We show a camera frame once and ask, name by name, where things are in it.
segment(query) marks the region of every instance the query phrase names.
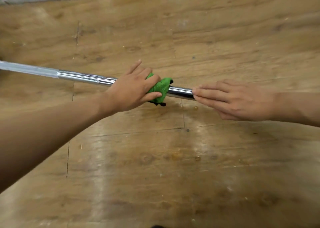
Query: green microfiber cloth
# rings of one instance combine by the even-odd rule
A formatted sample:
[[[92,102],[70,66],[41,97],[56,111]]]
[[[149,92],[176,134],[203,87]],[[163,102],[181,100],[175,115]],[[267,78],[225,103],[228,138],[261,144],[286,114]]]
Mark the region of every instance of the green microfiber cloth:
[[[173,83],[172,79],[169,78],[169,77],[166,77],[166,78],[163,78],[161,81],[159,81],[156,85],[154,85],[149,90],[148,93],[150,93],[150,92],[161,92],[162,96],[161,97],[157,97],[156,99],[154,99],[154,100],[152,100],[150,102],[152,102],[152,103],[154,103],[156,105],[163,103],[163,101],[164,101],[164,99],[165,99],[165,97],[167,95],[167,92],[169,90],[170,84],[172,84],[172,83]]]

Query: hand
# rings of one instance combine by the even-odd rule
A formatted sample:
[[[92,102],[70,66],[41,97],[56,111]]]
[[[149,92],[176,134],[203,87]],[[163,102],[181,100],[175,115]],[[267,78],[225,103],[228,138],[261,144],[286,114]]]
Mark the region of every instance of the hand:
[[[128,111],[162,96],[161,92],[147,93],[157,82],[161,81],[161,78],[153,75],[146,79],[152,69],[138,67],[140,64],[141,60],[131,66],[105,92],[108,96],[105,105],[111,104],[113,112]]]
[[[224,120],[262,121],[274,116],[276,93],[254,84],[223,80],[192,92],[196,101],[214,108]]]

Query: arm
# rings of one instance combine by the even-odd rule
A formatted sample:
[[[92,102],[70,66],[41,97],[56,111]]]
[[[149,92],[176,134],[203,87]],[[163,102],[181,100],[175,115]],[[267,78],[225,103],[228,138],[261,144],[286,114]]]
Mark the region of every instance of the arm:
[[[0,121],[0,193],[95,122],[160,97],[160,77],[133,65],[104,93]]]
[[[195,100],[222,119],[283,121],[320,127],[320,93],[273,92],[254,84],[223,80],[193,89]]]

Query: forearm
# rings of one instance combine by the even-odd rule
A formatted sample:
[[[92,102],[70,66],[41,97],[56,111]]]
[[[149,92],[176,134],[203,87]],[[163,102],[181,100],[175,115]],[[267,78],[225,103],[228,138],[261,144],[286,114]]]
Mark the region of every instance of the forearm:
[[[0,192],[34,169],[78,133],[112,115],[99,97],[0,121]]]
[[[278,93],[272,120],[320,127],[320,93]]]

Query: green cloth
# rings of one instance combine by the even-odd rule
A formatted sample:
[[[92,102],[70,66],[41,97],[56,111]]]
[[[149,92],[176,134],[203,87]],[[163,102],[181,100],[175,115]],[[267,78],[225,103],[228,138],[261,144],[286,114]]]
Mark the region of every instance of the green cloth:
[[[169,87],[170,87],[170,81],[172,79],[169,78],[169,77],[166,77],[166,78],[163,78],[161,81],[159,81],[156,85],[154,85],[148,93],[150,92],[161,92],[162,93],[162,96],[161,97],[157,97],[156,99],[152,100],[151,102],[153,103],[163,103],[166,95],[167,95],[167,92],[169,90]]]

